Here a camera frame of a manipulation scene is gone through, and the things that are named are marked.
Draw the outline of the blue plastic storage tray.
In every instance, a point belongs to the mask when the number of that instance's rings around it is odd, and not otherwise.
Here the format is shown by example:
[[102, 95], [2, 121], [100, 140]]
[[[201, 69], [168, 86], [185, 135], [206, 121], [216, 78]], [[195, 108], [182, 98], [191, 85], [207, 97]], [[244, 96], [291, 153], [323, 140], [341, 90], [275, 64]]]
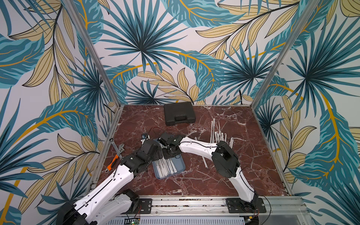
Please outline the blue plastic storage tray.
[[169, 159], [159, 159], [152, 162], [155, 177], [162, 180], [185, 171], [185, 163], [181, 155]]

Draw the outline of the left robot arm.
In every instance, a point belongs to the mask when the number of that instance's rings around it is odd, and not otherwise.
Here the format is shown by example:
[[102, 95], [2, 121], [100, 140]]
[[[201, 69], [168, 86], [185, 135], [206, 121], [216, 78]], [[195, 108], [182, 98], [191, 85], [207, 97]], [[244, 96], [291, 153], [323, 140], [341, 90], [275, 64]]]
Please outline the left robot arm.
[[117, 192], [138, 174], [147, 170], [152, 161], [159, 159], [161, 145], [146, 139], [140, 149], [123, 157], [115, 169], [100, 185], [74, 203], [66, 203], [58, 211], [57, 225], [104, 225], [117, 215], [138, 213], [139, 196], [130, 189]]

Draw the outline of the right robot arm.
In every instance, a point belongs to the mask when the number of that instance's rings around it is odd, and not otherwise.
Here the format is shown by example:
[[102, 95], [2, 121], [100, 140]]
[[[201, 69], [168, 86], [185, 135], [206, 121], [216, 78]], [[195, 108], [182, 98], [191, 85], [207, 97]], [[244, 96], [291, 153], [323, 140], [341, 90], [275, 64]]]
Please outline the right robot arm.
[[246, 180], [238, 156], [225, 141], [209, 143], [167, 133], [162, 134], [157, 140], [163, 146], [163, 156], [166, 159], [181, 153], [191, 153], [211, 160], [216, 171], [229, 179], [242, 201], [252, 205], [257, 203], [258, 194]]

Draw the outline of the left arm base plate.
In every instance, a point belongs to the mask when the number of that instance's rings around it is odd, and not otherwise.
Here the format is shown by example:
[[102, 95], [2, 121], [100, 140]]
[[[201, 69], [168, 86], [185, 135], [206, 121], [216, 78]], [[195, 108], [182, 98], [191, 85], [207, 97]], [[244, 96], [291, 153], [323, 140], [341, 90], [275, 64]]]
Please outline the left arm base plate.
[[140, 198], [135, 200], [134, 203], [131, 204], [130, 208], [127, 211], [122, 212], [121, 214], [135, 214], [138, 213], [140, 215], [151, 214], [152, 211], [152, 201], [151, 198]]

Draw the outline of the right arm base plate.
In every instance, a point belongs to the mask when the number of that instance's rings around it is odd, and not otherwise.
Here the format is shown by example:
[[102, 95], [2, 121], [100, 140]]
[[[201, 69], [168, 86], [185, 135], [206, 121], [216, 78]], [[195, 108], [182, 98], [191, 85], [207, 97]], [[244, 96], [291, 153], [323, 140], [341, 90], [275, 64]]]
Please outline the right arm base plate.
[[226, 205], [229, 213], [266, 213], [266, 207], [262, 198], [246, 202], [240, 198], [227, 198]]

